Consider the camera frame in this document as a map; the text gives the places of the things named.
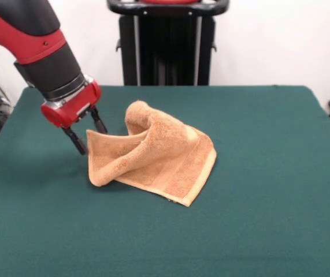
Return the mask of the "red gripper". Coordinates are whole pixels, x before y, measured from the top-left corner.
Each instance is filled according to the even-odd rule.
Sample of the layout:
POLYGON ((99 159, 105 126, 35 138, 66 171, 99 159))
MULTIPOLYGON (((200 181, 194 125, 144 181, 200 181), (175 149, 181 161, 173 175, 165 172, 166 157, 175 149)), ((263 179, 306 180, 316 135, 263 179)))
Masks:
POLYGON ((70 127, 91 108, 91 117, 96 130, 99 133, 107 134, 107 128, 95 107, 100 98, 101 89, 97 82, 94 79, 86 79, 83 86, 73 94, 61 100, 45 101, 41 106, 41 111, 49 122, 62 128, 81 155, 86 155, 88 148, 85 142, 70 127))

